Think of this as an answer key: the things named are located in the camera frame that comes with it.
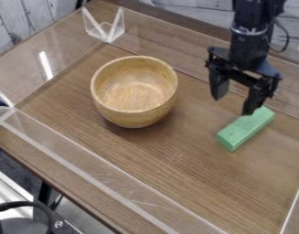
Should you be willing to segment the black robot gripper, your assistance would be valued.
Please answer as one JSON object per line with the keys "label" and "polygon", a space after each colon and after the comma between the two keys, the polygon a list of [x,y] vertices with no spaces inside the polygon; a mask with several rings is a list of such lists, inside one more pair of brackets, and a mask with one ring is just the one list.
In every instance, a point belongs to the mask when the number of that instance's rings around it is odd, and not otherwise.
{"label": "black robot gripper", "polygon": [[233,80],[249,89],[241,114],[252,115],[267,98],[272,98],[283,75],[267,62],[273,27],[244,31],[231,27],[228,48],[208,47],[206,62],[209,92],[214,101],[224,97]]}

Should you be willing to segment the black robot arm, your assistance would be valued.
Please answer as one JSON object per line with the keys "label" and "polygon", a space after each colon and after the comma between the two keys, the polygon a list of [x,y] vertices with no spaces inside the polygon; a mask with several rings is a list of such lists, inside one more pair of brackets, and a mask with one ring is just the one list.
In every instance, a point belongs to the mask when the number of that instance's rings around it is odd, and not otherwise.
{"label": "black robot arm", "polygon": [[228,48],[208,47],[205,67],[209,93],[217,101],[229,89],[229,81],[248,90],[241,114],[252,115],[272,98],[281,72],[267,62],[268,51],[281,53],[289,44],[289,33],[277,21],[285,0],[232,0],[233,20]]}

